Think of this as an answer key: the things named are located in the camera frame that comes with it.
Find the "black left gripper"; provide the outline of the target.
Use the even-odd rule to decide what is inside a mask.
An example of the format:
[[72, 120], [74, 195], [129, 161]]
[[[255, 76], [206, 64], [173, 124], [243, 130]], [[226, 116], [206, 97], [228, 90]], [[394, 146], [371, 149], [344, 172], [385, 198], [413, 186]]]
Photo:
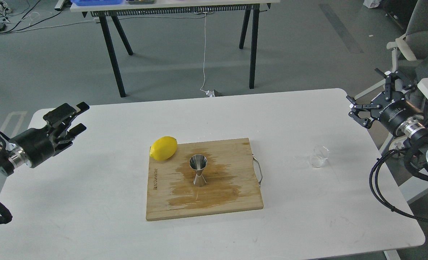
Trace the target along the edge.
[[41, 129], [30, 128], [12, 138], [12, 143], [23, 149], [27, 157], [26, 164], [35, 168], [47, 159], [73, 145], [75, 138], [87, 127], [79, 123], [68, 130], [72, 121], [89, 109], [89, 105], [81, 102], [76, 106], [67, 103], [60, 105], [43, 116], [47, 125]]

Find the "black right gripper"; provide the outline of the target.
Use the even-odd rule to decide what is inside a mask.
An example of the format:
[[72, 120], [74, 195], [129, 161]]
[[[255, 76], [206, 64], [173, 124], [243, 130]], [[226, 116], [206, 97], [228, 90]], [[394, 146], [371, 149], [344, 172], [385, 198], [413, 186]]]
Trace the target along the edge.
[[388, 74], [378, 68], [375, 71], [384, 78], [384, 90], [370, 104], [358, 104], [354, 97], [347, 95], [346, 99], [351, 103], [348, 115], [366, 129], [379, 120], [393, 136], [405, 135], [398, 129], [403, 122], [411, 117], [419, 121], [424, 119], [424, 113], [404, 97], [407, 92], [415, 90], [416, 83], [400, 70]]

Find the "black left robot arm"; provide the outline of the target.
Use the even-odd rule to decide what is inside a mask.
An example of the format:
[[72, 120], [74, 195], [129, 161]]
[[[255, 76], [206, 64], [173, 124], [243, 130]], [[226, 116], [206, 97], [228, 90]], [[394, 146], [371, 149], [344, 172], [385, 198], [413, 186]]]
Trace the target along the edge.
[[[30, 128], [12, 138], [0, 130], [0, 173], [10, 176], [23, 164], [35, 168], [72, 146], [75, 138], [86, 127], [81, 123], [75, 127], [71, 127], [71, 124], [89, 108], [85, 102], [74, 107], [62, 104], [43, 116], [46, 121], [44, 127]], [[0, 224], [7, 224], [12, 218], [9, 209], [0, 202]]]

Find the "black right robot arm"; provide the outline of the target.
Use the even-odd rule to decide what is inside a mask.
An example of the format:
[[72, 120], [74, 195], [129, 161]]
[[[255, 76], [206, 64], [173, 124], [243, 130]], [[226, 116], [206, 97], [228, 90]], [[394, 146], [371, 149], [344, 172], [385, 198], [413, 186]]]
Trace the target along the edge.
[[369, 173], [369, 188], [374, 197], [392, 212], [418, 221], [427, 222], [428, 218], [416, 217], [393, 206], [382, 195], [378, 177], [382, 165], [394, 155], [403, 156], [404, 168], [418, 179], [428, 182], [428, 123], [424, 124], [424, 113], [412, 105], [405, 97], [404, 91], [414, 90], [416, 85], [403, 72], [396, 70], [388, 75], [377, 71], [384, 77], [384, 90], [369, 104], [351, 102], [348, 115], [364, 128], [371, 128], [374, 121], [379, 121], [395, 138], [405, 137], [404, 148], [389, 150], [377, 159]]

